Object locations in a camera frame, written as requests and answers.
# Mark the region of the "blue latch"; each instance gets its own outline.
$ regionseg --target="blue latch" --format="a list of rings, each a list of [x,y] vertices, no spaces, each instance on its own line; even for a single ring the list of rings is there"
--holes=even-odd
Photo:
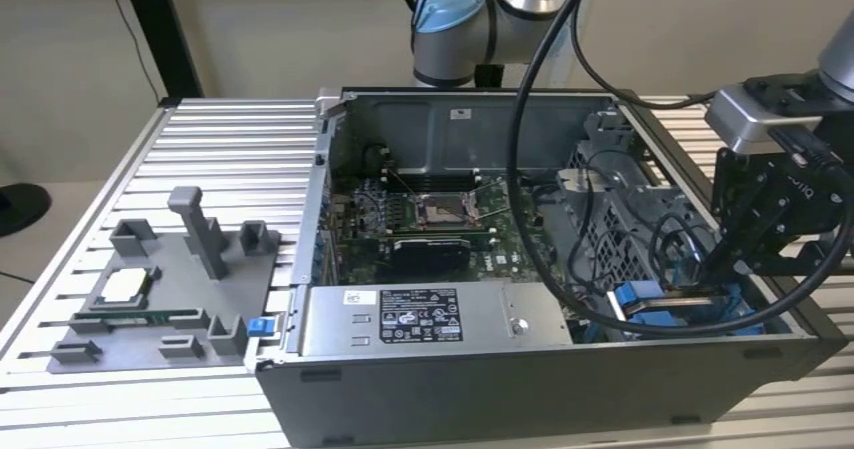
[[[273,336],[277,333],[275,319],[267,319],[266,317],[257,317],[250,321],[250,325],[246,328],[246,333],[250,337]]]

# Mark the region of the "aluminum extrusion table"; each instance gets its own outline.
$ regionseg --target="aluminum extrusion table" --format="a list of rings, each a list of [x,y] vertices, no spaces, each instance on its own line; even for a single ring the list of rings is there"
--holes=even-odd
[[[656,114],[712,177],[722,143],[705,111],[696,106]],[[107,264],[117,222],[146,217],[158,231],[182,230],[166,206],[177,185],[202,187],[206,214],[225,229],[265,219],[282,232],[266,310],[285,310],[317,123],[314,100],[191,99],[158,111],[0,332],[4,449],[289,446],[245,367],[52,375],[47,351]],[[832,278],[813,298],[854,338],[854,277]],[[801,381],[762,387],[712,426],[431,447],[453,446],[854,447],[854,344]]]

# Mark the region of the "power supply label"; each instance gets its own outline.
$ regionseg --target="power supply label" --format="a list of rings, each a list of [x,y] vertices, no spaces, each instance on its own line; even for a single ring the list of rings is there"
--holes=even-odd
[[[381,291],[379,310],[386,344],[463,340],[457,289]]]

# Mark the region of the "beige wall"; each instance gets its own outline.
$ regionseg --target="beige wall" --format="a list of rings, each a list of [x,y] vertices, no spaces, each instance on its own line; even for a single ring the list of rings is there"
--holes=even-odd
[[[592,1],[590,59],[618,85],[648,93],[809,68],[854,5]],[[175,2],[213,96],[311,97],[323,85],[411,83],[401,0]],[[570,83],[586,84],[576,67]],[[0,0],[0,178],[106,178],[153,110],[113,0]]]
[[[0,0],[0,177],[106,178],[155,106],[113,0]]]
[[[311,97],[410,85],[402,0],[175,0],[209,94]]]
[[[618,87],[705,92],[816,67],[854,0],[592,0],[582,44]],[[581,66],[570,84],[593,87]]]

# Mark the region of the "motherboard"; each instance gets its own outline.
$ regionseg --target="motherboard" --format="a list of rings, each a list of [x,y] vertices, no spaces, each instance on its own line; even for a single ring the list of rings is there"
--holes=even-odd
[[[554,262],[542,216],[526,199],[534,240]],[[540,281],[501,176],[426,180],[386,173],[334,201],[341,284]]]

